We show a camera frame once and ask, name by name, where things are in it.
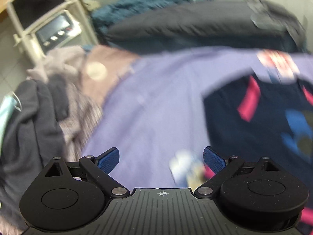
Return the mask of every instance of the light blue face mask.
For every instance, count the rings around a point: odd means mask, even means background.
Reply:
[[[7,127],[7,123],[9,122],[9,119],[11,118],[13,111],[21,110],[22,106],[18,99],[18,97],[15,95],[15,93],[7,94],[4,96],[1,106],[0,106],[0,157],[1,157],[1,149],[2,149],[2,141],[4,137],[4,132]]]

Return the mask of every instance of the lavender fabric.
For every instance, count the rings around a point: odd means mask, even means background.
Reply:
[[[129,190],[176,187],[169,160],[181,149],[201,155],[209,145],[204,96],[253,72],[263,81],[287,81],[276,68],[263,66],[257,52],[205,47],[143,57],[108,98],[83,155],[117,147],[120,163],[110,175]],[[292,57],[305,75],[299,77],[313,83],[313,57]]]

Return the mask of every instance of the blue gripper pad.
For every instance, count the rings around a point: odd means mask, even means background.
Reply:
[[[217,174],[226,167],[226,161],[215,153],[210,147],[206,147],[203,151],[203,160],[205,164]]]
[[[94,159],[94,163],[106,174],[109,174],[120,161],[120,152],[112,147]]]

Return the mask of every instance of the mask ear loop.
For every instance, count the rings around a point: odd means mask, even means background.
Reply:
[[[14,97],[16,98],[16,100],[18,101],[18,104],[19,104],[19,107],[18,106],[15,106],[15,108],[19,111],[19,112],[22,112],[22,104],[21,104],[21,101],[19,100],[19,98],[17,97],[17,95],[12,92],[12,94],[14,95]]]

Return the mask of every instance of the round white patch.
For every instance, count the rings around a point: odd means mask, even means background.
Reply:
[[[107,74],[107,68],[100,62],[91,62],[86,66],[87,75],[95,81],[103,80]]]

